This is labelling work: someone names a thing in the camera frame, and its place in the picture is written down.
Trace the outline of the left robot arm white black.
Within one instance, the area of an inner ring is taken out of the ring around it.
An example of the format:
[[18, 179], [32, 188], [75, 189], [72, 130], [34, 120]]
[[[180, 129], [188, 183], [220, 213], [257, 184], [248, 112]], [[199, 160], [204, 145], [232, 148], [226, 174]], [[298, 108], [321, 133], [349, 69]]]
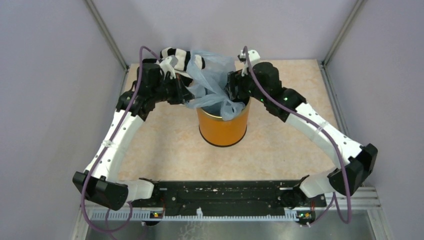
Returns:
[[188, 89], [193, 79], [187, 73], [143, 63], [136, 76], [131, 88], [119, 96], [110, 128], [93, 160], [72, 178], [85, 200], [114, 211], [135, 200], [149, 207], [160, 202], [161, 194], [151, 180], [119, 180], [119, 170], [137, 130], [157, 103], [179, 105], [194, 99]]

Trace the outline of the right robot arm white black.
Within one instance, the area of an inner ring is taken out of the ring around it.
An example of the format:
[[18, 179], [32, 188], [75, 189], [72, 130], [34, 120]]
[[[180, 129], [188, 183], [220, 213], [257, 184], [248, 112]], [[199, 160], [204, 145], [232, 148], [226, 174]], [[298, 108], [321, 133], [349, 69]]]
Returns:
[[307, 136], [334, 164], [330, 170], [303, 177], [293, 187], [294, 202], [307, 206], [314, 197], [331, 192], [352, 196], [373, 172], [377, 148], [352, 140], [321, 117], [300, 93], [283, 87], [278, 69], [270, 62], [255, 64], [253, 73], [229, 72], [226, 90], [230, 96], [258, 100], [271, 115]]

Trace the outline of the translucent blue plastic bag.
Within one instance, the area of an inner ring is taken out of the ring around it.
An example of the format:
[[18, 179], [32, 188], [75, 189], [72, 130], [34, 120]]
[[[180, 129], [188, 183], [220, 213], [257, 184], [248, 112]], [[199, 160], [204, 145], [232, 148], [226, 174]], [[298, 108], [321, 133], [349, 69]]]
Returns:
[[194, 99], [185, 103], [190, 109], [201, 108], [207, 113], [230, 121], [239, 116], [246, 107], [236, 102], [226, 92], [228, 73], [236, 70], [235, 60], [231, 56], [204, 50], [192, 50], [186, 73], [192, 78], [187, 89]]

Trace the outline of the orange trash bin gold rim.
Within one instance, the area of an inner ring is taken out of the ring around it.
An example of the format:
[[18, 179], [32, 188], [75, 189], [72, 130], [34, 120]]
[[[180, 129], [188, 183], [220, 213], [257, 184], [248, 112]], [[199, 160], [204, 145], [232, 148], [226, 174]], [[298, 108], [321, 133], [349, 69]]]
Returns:
[[245, 107], [241, 113], [229, 120], [224, 121], [221, 116], [210, 114], [203, 108], [198, 108], [198, 128], [202, 138], [215, 147], [230, 147], [240, 142], [248, 127], [248, 117], [251, 100], [245, 98], [241, 101]]

